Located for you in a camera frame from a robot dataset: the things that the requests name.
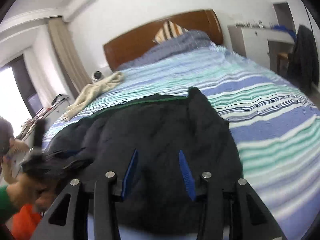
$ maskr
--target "cream towel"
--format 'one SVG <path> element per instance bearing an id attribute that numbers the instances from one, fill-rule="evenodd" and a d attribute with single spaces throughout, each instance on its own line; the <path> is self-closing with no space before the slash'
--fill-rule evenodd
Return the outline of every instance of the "cream towel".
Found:
<path id="1" fill-rule="evenodd" d="M 62 115 L 62 120 L 65 122 L 71 120 L 99 95 L 118 85 L 122 79 L 123 74 L 120 71 L 116 71 L 111 76 L 108 76 L 103 80 L 96 82 L 95 84 L 86 85 L 82 89 L 74 104 L 67 107 L 67 111 Z"/>

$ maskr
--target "blue bedsheet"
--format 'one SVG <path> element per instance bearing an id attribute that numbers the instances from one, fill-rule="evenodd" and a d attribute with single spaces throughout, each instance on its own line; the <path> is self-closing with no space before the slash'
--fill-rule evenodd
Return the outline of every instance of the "blue bedsheet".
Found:
<path id="1" fill-rule="evenodd" d="M 186 96 L 198 87 L 229 120 L 244 177 L 289 240 L 301 239 L 320 208 L 320 112 L 275 73 L 223 47 L 196 49 L 123 71 L 125 81 L 69 122 L 47 131 L 44 147 L 62 128 L 96 111 L 155 93 Z"/>

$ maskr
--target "black jacket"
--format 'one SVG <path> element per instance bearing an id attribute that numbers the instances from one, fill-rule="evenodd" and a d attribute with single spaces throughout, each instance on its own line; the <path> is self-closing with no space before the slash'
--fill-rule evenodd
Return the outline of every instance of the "black jacket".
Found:
<path id="1" fill-rule="evenodd" d="M 189 89 L 188 97 L 156 94 L 102 109 L 61 130 L 46 153 L 77 150 L 78 159 L 92 159 L 77 176 L 90 188 L 107 171 L 123 177 L 135 149 L 141 176 L 116 206 L 120 225 L 156 234 L 197 232 L 202 208 L 186 192 L 180 150 L 196 183 L 204 171 L 220 182 L 243 176 L 228 122 L 196 88 Z M 56 163 L 48 160 L 47 167 Z"/>
<path id="2" fill-rule="evenodd" d="M 289 56 L 288 77 L 298 82 L 306 93 L 311 89 L 311 82 L 319 84 L 319 60 L 316 41 L 311 30 L 300 25 L 293 53 Z"/>

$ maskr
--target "metal bolt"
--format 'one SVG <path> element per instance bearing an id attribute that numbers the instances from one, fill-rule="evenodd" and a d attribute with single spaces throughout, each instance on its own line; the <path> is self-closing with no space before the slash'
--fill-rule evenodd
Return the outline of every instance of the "metal bolt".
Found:
<path id="1" fill-rule="evenodd" d="M 240 185 L 245 185 L 245 184 L 247 184 L 247 181 L 245 179 L 238 179 L 238 183 Z"/>
<path id="2" fill-rule="evenodd" d="M 113 171 L 108 171 L 107 173 L 106 173 L 106 177 L 107 178 L 112 178 L 112 177 L 114 177 L 115 176 L 115 173 L 113 172 Z"/>
<path id="3" fill-rule="evenodd" d="M 205 171 L 204 173 L 202 173 L 202 177 L 204 177 L 205 179 L 211 178 L 211 173 L 208 171 Z"/>
<path id="4" fill-rule="evenodd" d="M 70 184 L 72 185 L 72 186 L 75 186 L 75 185 L 78 185 L 79 184 L 79 179 L 73 179 L 72 181 L 70 181 Z"/>

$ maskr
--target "beige curtain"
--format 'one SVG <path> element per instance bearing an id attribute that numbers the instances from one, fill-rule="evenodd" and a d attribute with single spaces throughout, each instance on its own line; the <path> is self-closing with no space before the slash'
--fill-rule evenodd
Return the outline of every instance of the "beige curtain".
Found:
<path id="1" fill-rule="evenodd" d="M 69 76 L 77 92 L 80 93 L 85 85 L 92 83 L 84 70 L 71 35 L 62 18 L 52 18 L 48 23 L 50 36 L 65 73 Z"/>

